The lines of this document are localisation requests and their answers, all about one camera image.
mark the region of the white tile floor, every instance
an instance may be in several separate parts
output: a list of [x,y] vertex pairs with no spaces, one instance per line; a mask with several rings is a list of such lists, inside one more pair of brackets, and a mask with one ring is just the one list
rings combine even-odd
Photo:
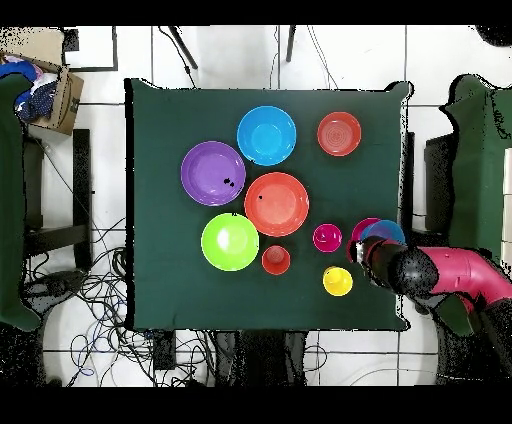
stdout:
[[[196,85],[201,88],[269,88],[272,59],[277,52],[274,31],[275,26],[271,25],[183,27],[183,39],[199,65],[198,71],[192,71]],[[116,32],[118,71],[78,73],[85,84],[76,128],[91,130],[93,219],[100,229],[95,231],[95,237],[126,214],[123,78],[145,78],[167,88],[191,86],[174,47],[157,27],[117,27]],[[393,81],[404,79],[414,85],[408,116],[409,131],[416,133],[414,225],[421,229],[425,214],[422,151],[426,140],[452,131],[450,122],[437,106],[447,101],[450,83],[459,74],[476,72],[495,85],[510,84],[510,48],[487,45],[469,26],[315,26],[315,32],[340,88],[384,89]],[[101,33],[107,37],[108,31]],[[288,26],[283,25],[281,89],[326,88],[326,73],[307,28],[297,27],[291,63],[285,61],[287,35]],[[109,43],[110,40],[105,40],[104,45],[111,48]],[[97,42],[96,48],[101,49],[102,45]],[[277,63],[272,88],[277,88]],[[43,138],[48,154],[66,181],[72,184],[71,139],[40,128],[31,128],[31,132]],[[71,193],[46,159],[43,185],[45,225],[71,223]],[[117,231],[105,237],[109,248],[125,243],[125,222],[116,228]],[[96,244],[95,254],[101,250],[101,244]],[[40,260],[36,258],[33,262],[37,264]],[[43,271],[69,269],[73,265],[72,250],[60,249],[52,254]],[[104,262],[96,271],[105,272],[107,267]],[[400,335],[322,331],[320,345],[327,351],[327,358],[319,371],[307,373],[309,384],[432,384],[437,363],[433,322],[418,315],[407,300],[404,300],[404,315],[411,328]],[[66,382],[76,372],[71,360],[71,341],[77,334],[87,331],[93,322],[91,312],[78,299],[68,300],[52,311],[44,339],[49,376],[60,376]],[[187,341],[195,335],[181,331],[178,337]],[[317,332],[311,332],[308,344],[316,343],[316,337]],[[308,352],[305,367],[315,368],[317,355],[311,353],[311,349]],[[190,360],[189,353],[180,355]],[[108,370],[114,358],[114,353],[92,355],[98,375]],[[325,355],[320,353],[318,360],[323,363]],[[181,371],[169,373],[166,381],[179,373]],[[205,377],[205,368],[197,373],[201,374],[199,379]],[[97,384],[96,375],[80,375],[75,383],[76,386]],[[116,362],[103,383],[105,386],[116,384],[134,386],[150,385],[150,382],[137,364],[123,359]]]

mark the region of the cardboard box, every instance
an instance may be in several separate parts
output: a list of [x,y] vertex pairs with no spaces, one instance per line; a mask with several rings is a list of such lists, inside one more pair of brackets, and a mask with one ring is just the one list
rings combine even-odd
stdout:
[[84,81],[62,65],[64,34],[50,28],[2,28],[0,54],[20,57],[45,72],[58,75],[50,119],[40,117],[31,125],[71,135]]

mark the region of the blue bowl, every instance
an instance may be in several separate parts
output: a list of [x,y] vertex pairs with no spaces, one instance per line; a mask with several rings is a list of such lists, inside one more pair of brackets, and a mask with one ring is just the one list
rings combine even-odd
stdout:
[[236,134],[242,154],[257,165],[277,165],[285,160],[297,139],[292,118],[274,106],[260,106],[247,112]]
[[405,235],[400,226],[393,221],[383,219],[375,224],[368,225],[361,233],[361,240],[370,236],[379,236],[385,239],[405,243]]

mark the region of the green tablecloth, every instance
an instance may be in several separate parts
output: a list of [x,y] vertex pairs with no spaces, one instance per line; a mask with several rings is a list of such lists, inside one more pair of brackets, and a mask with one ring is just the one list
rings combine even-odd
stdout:
[[[135,314],[135,328],[405,329],[396,316],[395,296],[372,286],[360,267],[348,262],[345,248],[361,219],[396,220],[400,106],[407,83],[387,92],[162,90],[139,80],[126,88],[127,103],[133,95],[135,310],[129,313]],[[295,150],[277,166],[245,160],[245,188],[231,203],[196,203],[180,181],[186,153],[207,140],[238,149],[239,121],[260,105],[290,114],[297,128]],[[362,141],[347,157],[329,156],[317,142],[319,122],[333,111],[350,112],[361,123]],[[272,171],[290,173],[305,186],[310,199],[306,221],[286,237],[260,234],[260,254],[241,271],[212,267],[201,253],[204,226],[220,213],[244,213],[247,188]],[[313,230],[323,222],[343,232],[343,245],[335,253],[313,246]],[[261,266],[261,253],[275,243],[292,258],[290,269],[277,277]],[[323,271],[331,265],[353,276],[353,288],[344,297],[323,288]]]

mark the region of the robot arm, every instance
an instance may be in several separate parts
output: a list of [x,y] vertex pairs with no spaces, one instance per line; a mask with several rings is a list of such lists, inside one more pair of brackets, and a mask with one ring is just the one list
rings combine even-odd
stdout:
[[376,285],[413,301],[457,294],[512,375],[512,283],[493,262],[468,249],[407,247],[380,237],[355,242],[351,255]]

